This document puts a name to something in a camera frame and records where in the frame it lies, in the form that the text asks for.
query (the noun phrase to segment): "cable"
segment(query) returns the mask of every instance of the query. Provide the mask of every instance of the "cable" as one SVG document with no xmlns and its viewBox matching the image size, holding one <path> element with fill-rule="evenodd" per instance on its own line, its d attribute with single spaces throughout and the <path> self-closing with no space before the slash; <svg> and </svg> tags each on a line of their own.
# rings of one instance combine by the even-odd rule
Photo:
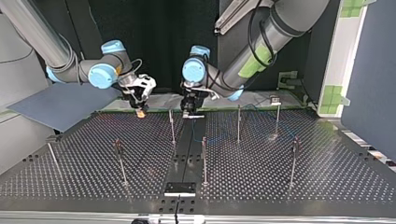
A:
<svg viewBox="0 0 396 224">
<path fill-rule="evenodd" d="M 303 87 L 305 94 L 308 96 L 308 99 L 312 102 L 312 105 L 314 105 L 315 109 L 318 110 L 318 106 L 315 104 L 314 100 L 312 97 L 309 95 L 308 91 L 306 90 L 305 84 L 302 79 L 300 79 L 301 86 Z"/>
<path fill-rule="evenodd" d="M 142 59 L 135 59 L 135 60 L 133 60 L 133 61 L 131 61 L 131 64 L 134 64 L 134 63 L 136 63 L 136 62 L 139 62 L 139 65 L 134 69 L 134 67 L 133 66 L 131 66 L 131 69 L 129 69 L 128 71 L 126 71 L 126 72 L 124 72 L 124 73 L 121 73 L 121 74 L 119 74 L 119 77 L 122 77 L 123 75 L 126 75 L 126 74 L 128 74 L 128 73 L 135 73 L 137 70 L 139 70 L 139 68 L 142 66 L 142 64 L 143 64 L 143 60 Z"/>
<path fill-rule="evenodd" d="M 25 56 L 23 56 L 23 57 L 20 57 L 18 59 L 9 60 L 9 61 L 0 62 L 0 63 L 15 63 L 17 61 L 20 61 L 20 60 L 23 60 L 23 59 L 29 57 L 30 55 L 32 55 L 32 53 L 34 51 L 35 51 L 34 49 L 31 49 L 30 52 L 28 54 L 26 54 Z"/>
<path fill-rule="evenodd" d="M 52 67 L 52 66 L 50 66 L 50 65 L 48 65 L 47 64 L 47 62 L 46 62 L 46 65 L 47 65 L 47 67 L 48 68 L 50 68 L 50 70 L 52 70 L 54 73 L 62 73 L 62 72 L 65 72 L 65 71 L 67 71 L 67 69 L 69 69 L 73 64 L 76 66 L 76 76 L 77 76 L 77 82 L 78 82 L 78 84 L 82 84 L 81 83 L 81 79 L 80 79 L 80 77 L 79 77 L 79 61 L 78 61 L 78 56 L 77 56 L 77 54 L 73 51 L 73 48 L 72 48 L 72 46 L 70 45 L 70 43 L 67 41 L 67 39 L 63 36 L 63 35 L 59 35 L 61 38 L 62 38 L 62 40 L 64 41 L 64 43 L 67 45 L 67 48 L 68 48 L 68 51 L 69 51 L 69 59 L 68 59 L 68 61 L 67 61 L 67 63 L 64 65 L 64 66 L 62 66 L 62 67 L 60 67 L 60 68 L 55 68 L 55 67 Z"/>
<path fill-rule="evenodd" d="M 260 21 L 260 23 L 259 23 L 260 33 L 262 34 L 262 40 L 264 41 L 266 47 L 267 47 L 268 50 L 270 51 L 270 54 L 271 54 L 270 63 L 268 63 L 268 64 L 267 64 L 267 63 L 264 63 L 264 62 L 259 58 L 259 56 L 258 56 L 257 53 L 256 53 L 255 48 L 253 47 L 253 40 L 252 40 L 252 37 L 251 37 L 251 33 L 252 33 L 251 26 L 252 26 L 252 24 L 253 24 L 254 18 L 255 18 L 255 16 L 256 16 L 257 11 L 259 10 L 259 7 L 260 7 L 260 4 L 261 4 L 261 3 L 262 3 L 262 0 L 259 0 L 259 1 L 257 2 L 257 5 L 256 5 L 256 7 L 254 8 L 254 11 L 252 12 L 252 14 L 251 14 L 251 16 L 250 16 L 250 20 L 249 20 L 249 22 L 248 22 L 248 27 L 247 27 L 247 42 L 248 42 L 248 46 L 250 47 L 251 53 L 253 54 L 253 56 L 254 56 L 254 58 L 256 59 L 256 61 L 257 61 L 258 63 L 260 63 L 260 64 L 261 64 L 262 66 L 264 66 L 264 67 L 270 67 L 270 66 L 274 65 L 274 63 L 276 62 L 276 56 L 275 56 L 274 50 L 273 50 L 273 48 L 272 48 L 272 46 L 271 46 L 271 44 L 270 44 L 270 42 L 269 42 L 268 36 L 267 36 L 266 33 L 265 33 L 265 29 L 263 28 L 262 21 Z"/>
<path fill-rule="evenodd" d="M 252 40 L 252 37 L 251 37 L 251 33 L 252 33 L 252 24 L 253 24 L 253 21 L 254 21 L 254 18 L 255 18 L 255 16 L 256 16 L 257 11 L 259 10 L 259 7 L 260 7 L 260 4 L 261 4 L 261 3 L 262 3 L 262 0 L 259 0 L 258 3 L 257 3 L 257 6 L 254 8 L 254 10 L 253 10 L 253 12 L 252 12 L 252 14 L 251 14 L 251 16 L 250 16 L 250 20 L 249 20 L 249 23 L 248 23 L 248 29 L 247 29 L 247 42 L 248 42 L 249 48 L 250 48 L 250 50 L 251 50 L 251 52 L 252 52 L 254 58 L 256 59 L 256 61 L 257 61 L 260 65 L 262 65 L 262 66 L 264 66 L 264 67 L 271 67 L 271 66 L 273 66 L 273 65 L 275 64 L 275 62 L 276 62 L 277 54 L 274 53 L 274 49 L 273 49 L 273 47 L 271 46 L 271 43 L 270 43 L 270 41 L 269 41 L 269 39 L 268 39 L 268 36 L 267 36 L 267 34 L 266 34 L 266 32 L 265 32 L 264 22 L 263 22 L 263 21 L 260 21 L 259 27 L 260 27 L 260 33 L 261 33 L 261 35 L 262 35 L 262 40 L 264 41 L 266 47 L 268 48 L 268 50 L 270 51 L 270 54 L 271 54 L 271 59 L 269 60 L 270 63 L 268 63 L 268 64 L 267 64 L 267 63 L 264 63 L 264 62 L 259 58 L 259 56 L 258 56 L 257 53 L 256 53 L 255 48 L 253 47 L 253 40 Z M 206 55 L 204 55 L 205 68 L 206 68 L 206 72 L 208 72 L 208 71 L 207 71 L 207 61 L 208 61 L 208 60 L 206 59 L 207 56 L 206 56 L 206 57 L 205 57 L 205 56 L 206 56 Z M 225 82 L 224 74 L 222 74 L 222 75 L 220 76 L 220 80 L 221 80 L 221 82 L 222 82 L 226 87 L 223 87 L 222 85 L 220 85 L 220 84 L 216 81 L 216 78 L 213 78 L 213 77 L 210 76 L 210 75 L 207 75 L 207 76 L 208 76 L 208 78 L 210 78 L 211 81 L 212 81 L 211 86 L 213 86 L 213 84 L 215 84 L 215 85 L 217 85 L 219 88 L 221 88 L 221 89 L 223 89 L 223 90 L 225 90 L 225 91 L 240 91 L 240 90 L 246 90 L 247 88 L 249 88 L 249 87 L 254 83 L 254 81 L 257 79 L 257 77 L 258 77 L 259 75 L 256 75 L 247 85 L 244 86 L 244 88 L 234 88 L 234 87 L 231 87 L 230 85 L 228 85 L 227 82 Z"/>
</svg>

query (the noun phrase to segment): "gray mat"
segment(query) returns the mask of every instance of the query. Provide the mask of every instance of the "gray mat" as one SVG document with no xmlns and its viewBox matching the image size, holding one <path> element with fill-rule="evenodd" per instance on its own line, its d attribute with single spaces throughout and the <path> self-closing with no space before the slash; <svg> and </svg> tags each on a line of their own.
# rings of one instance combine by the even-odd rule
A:
<svg viewBox="0 0 396 224">
<path fill-rule="evenodd" d="M 102 109 L 119 96 L 114 89 L 99 90 L 90 84 L 56 83 L 8 107 L 60 132 Z"/>
</svg>

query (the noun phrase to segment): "end effector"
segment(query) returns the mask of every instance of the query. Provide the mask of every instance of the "end effector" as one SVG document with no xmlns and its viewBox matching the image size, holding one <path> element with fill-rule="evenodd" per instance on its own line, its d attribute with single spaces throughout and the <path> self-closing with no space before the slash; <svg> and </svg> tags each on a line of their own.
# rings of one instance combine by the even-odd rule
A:
<svg viewBox="0 0 396 224">
<path fill-rule="evenodd" d="M 73 82 L 78 72 L 80 81 L 89 81 L 94 87 L 108 89 L 118 83 L 124 98 L 128 99 L 132 108 L 137 109 L 137 115 L 141 115 L 147 109 L 146 101 L 152 90 L 156 87 L 154 78 L 147 74 L 137 75 L 136 71 L 142 64 L 142 60 L 134 62 L 140 64 L 133 68 L 128 53 L 119 40 L 106 42 L 102 47 L 103 57 L 100 60 L 84 60 L 70 64 L 70 68 L 63 70 L 47 67 L 49 78 L 55 82 Z"/>
<path fill-rule="evenodd" d="M 223 74 L 208 62 L 209 56 L 210 49 L 203 46 L 192 46 L 190 57 L 183 64 L 184 98 L 180 107 L 185 115 L 193 117 L 208 96 L 212 100 L 223 96 L 230 101 L 236 101 L 243 92 L 243 86 L 241 89 L 235 89 L 224 84 L 224 80 L 221 80 Z"/>
</svg>

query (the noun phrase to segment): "small black object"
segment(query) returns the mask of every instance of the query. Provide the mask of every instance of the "small black object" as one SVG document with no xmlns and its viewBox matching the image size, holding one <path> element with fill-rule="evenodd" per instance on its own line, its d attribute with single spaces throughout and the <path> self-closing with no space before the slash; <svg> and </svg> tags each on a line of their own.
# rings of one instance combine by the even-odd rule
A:
<svg viewBox="0 0 396 224">
<path fill-rule="evenodd" d="M 47 143 L 58 143 L 58 142 L 61 142 L 63 137 L 64 136 L 61 134 L 51 135 L 50 137 L 48 137 L 46 139 L 46 142 Z"/>
<path fill-rule="evenodd" d="M 195 183 L 167 183 L 165 196 L 192 196 L 195 195 Z"/>
<path fill-rule="evenodd" d="M 149 224 L 147 220 L 135 219 L 131 224 Z"/>
</svg>

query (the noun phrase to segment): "white panel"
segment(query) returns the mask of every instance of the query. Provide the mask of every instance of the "white panel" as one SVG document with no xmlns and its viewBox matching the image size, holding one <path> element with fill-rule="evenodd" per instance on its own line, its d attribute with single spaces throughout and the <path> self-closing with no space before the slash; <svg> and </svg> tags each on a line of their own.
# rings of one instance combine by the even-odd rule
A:
<svg viewBox="0 0 396 224">
<path fill-rule="evenodd" d="M 0 174 L 46 144 L 53 130 L 21 115 L 0 123 Z"/>
<path fill-rule="evenodd" d="M 0 79 L 0 109 L 48 87 L 35 54 L 13 63 L 0 63 Z"/>
<path fill-rule="evenodd" d="M 8 18 L 0 14 L 0 62 L 16 60 L 29 54 L 32 48 L 18 37 Z"/>
<path fill-rule="evenodd" d="M 359 17 L 338 18 L 322 84 L 319 105 L 322 102 L 325 86 L 342 86 L 341 94 L 346 96 L 366 11 L 367 7 L 364 7 Z M 343 106 L 340 105 L 336 114 L 319 115 L 326 118 L 341 118 L 342 111 Z"/>
<path fill-rule="evenodd" d="M 54 134 L 52 129 L 6 110 L 8 105 L 47 87 L 35 52 L 0 15 L 0 174 L 38 150 Z"/>
</svg>

